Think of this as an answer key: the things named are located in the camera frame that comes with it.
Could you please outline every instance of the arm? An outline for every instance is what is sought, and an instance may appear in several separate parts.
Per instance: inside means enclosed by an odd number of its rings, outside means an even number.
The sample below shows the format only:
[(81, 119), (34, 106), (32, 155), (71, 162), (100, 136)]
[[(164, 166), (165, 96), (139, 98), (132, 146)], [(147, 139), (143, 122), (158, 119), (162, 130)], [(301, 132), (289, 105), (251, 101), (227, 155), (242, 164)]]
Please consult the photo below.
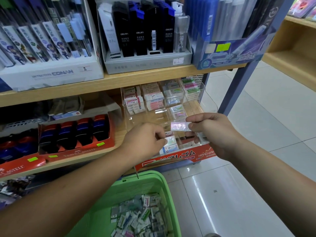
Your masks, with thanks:
[(116, 150), (0, 212), (1, 236), (65, 236), (122, 174), (158, 153), (164, 137), (159, 125), (134, 127)]
[(240, 135), (225, 115), (187, 118), (203, 132), (219, 158), (230, 161), (295, 236), (316, 233), (316, 183)]

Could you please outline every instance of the barcode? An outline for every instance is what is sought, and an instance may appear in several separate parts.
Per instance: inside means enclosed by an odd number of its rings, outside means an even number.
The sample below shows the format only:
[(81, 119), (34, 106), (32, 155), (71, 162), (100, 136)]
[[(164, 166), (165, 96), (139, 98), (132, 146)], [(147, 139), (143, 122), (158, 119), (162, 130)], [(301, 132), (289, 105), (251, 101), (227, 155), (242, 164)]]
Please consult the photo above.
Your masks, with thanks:
[(212, 19), (213, 19), (213, 15), (209, 16), (209, 23), (207, 25), (207, 35), (209, 35), (211, 33), (211, 26), (212, 26)]
[(151, 37), (152, 37), (153, 51), (155, 51), (156, 50), (156, 30), (151, 31)]

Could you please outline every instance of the shelf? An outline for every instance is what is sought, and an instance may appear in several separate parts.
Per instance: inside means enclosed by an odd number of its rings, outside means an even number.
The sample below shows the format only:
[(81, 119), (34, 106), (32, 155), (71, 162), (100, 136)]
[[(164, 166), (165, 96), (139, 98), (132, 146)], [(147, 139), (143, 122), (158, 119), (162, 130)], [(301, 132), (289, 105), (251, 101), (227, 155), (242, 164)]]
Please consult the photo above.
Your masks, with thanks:
[(239, 64), (213, 69), (197, 70), (193, 65), (187, 65), (145, 71), (134, 71), (113, 75), (104, 74), (104, 78), (99, 80), (85, 81), (22, 92), (2, 92), (0, 93), (0, 107), (29, 103), (33, 101), (54, 99), (58, 97), (66, 97), (97, 91), (110, 90), (120, 87), (150, 83), (154, 81), (168, 80), (190, 75), (198, 75), (215, 71), (235, 69), (245, 66), (246, 64)]
[(303, 26), (308, 26), (308, 27), (316, 29), (316, 22), (308, 21), (306, 19), (286, 16), (284, 20), (290, 21), (290, 22), (294, 22), (294, 23), (297, 23), (297, 24), (300, 24), (300, 25), (303, 25)]
[(316, 91), (316, 61), (293, 50), (266, 53), (262, 59), (277, 70)]
[[(200, 104), (197, 101), (190, 103), (189, 105), (184, 105), (184, 108), (185, 108), (188, 115), (193, 115), (193, 114), (197, 114), (198, 112), (199, 113), (203, 112), (202, 108), (200, 107)], [(164, 123), (164, 122), (168, 122), (168, 121), (169, 121), (168, 119), (162, 119), (162, 120), (160, 120), (160, 123)], [(25, 171), (22, 173), (9, 175), (9, 176), (0, 178), (0, 181), (14, 179), (14, 178), (21, 177), (21, 176), (35, 174), (35, 173), (39, 173), (39, 172), (43, 172), (43, 171), (47, 171), (47, 170), (56, 169), (59, 167), (64, 167), (64, 166), (68, 166), (68, 165), (72, 165), (72, 164), (76, 164), (76, 163), (80, 163), (80, 162), (85, 162), (88, 160), (97, 159), (97, 158), (105, 155), (106, 153), (119, 147), (122, 144), (126, 133), (127, 132), (126, 132), (126, 128), (125, 128), (125, 121), (123, 120), (123, 122), (120, 124), (119, 127), (116, 128), (116, 131), (115, 131), (115, 147), (100, 150), (100, 151), (95, 151), (95, 152), (87, 153), (87, 154), (83, 154), (83, 155), (78, 155), (75, 157), (70, 157), (67, 159), (62, 159), (62, 160), (58, 160), (58, 161), (54, 161), (54, 162), (49, 162), (46, 165), (40, 166), (40, 167), (35, 168), (33, 170), (29, 170), (29, 171)], [(155, 167), (162, 166), (162, 165), (166, 165), (169, 163), (177, 162), (177, 161), (179, 161), (179, 159), (169, 159), (168, 161), (164, 161), (163, 163), (158, 162), (155, 165), (152, 165), (150, 167), (144, 167), (143, 169), (141, 169), (141, 171), (146, 170), (146, 169), (155, 168)], [(135, 170), (132, 168), (131, 170), (126, 172), (124, 175), (131, 174), (134, 172), (135, 172)]]

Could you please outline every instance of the price label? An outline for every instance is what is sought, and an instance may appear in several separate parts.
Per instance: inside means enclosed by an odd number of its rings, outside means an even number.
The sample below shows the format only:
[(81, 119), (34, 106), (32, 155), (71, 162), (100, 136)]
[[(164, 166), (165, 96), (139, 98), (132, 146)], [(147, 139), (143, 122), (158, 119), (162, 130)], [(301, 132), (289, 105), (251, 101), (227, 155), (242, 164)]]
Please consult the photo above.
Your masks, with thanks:
[(91, 66), (81, 66), (81, 67), (78, 67), (78, 70), (80, 72), (85, 72), (85, 71), (92, 71), (92, 68)]
[(183, 62), (184, 62), (184, 57), (173, 60), (174, 65), (183, 64)]

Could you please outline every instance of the hand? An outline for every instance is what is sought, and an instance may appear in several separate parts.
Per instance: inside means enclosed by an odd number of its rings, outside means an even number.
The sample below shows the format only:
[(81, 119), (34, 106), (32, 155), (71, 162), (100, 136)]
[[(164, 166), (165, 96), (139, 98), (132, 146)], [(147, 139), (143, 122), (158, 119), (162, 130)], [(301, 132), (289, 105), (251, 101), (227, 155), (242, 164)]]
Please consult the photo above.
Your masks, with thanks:
[[(236, 147), (246, 139), (235, 130), (227, 116), (218, 113), (201, 113), (189, 116), (186, 119), (189, 128), (193, 132), (203, 132), (210, 142), (217, 156), (221, 159), (230, 161)], [(186, 132), (186, 136), (193, 136), (195, 133)]]
[(120, 148), (128, 156), (134, 158), (136, 164), (139, 164), (159, 153), (162, 147), (167, 144), (165, 137), (165, 131), (160, 125), (138, 124), (127, 132)]

